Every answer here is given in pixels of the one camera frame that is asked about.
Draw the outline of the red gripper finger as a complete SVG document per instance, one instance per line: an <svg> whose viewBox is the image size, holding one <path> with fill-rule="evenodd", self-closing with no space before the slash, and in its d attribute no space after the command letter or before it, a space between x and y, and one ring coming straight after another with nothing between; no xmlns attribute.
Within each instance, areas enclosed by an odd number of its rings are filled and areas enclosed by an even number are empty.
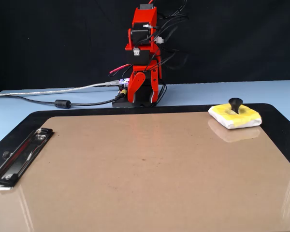
<svg viewBox="0 0 290 232"><path fill-rule="evenodd" d="M158 99L158 93L159 93L159 72L157 70L151 70L151 97L150 102L155 103Z"/></svg>
<svg viewBox="0 0 290 232"><path fill-rule="evenodd" d="M135 93L145 81L145 74L143 72L132 73L128 84L128 101L135 100Z"/></svg>

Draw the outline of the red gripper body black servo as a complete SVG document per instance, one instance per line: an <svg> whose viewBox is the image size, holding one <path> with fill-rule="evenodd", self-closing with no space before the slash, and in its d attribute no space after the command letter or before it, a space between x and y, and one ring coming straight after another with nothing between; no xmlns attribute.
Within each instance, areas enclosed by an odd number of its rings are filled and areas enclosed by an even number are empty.
<svg viewBox="0 0 290 232"><path fill-rule="evenodd" d="M158 67L157 60L150 61L147 65L134 65L132 73L143 72L145 74L145 81L141 87L137 90L133 102L150 102L152 87L151 87L151 70L157 70L159 72L159 81L162 79L161 67Z"/></svg>

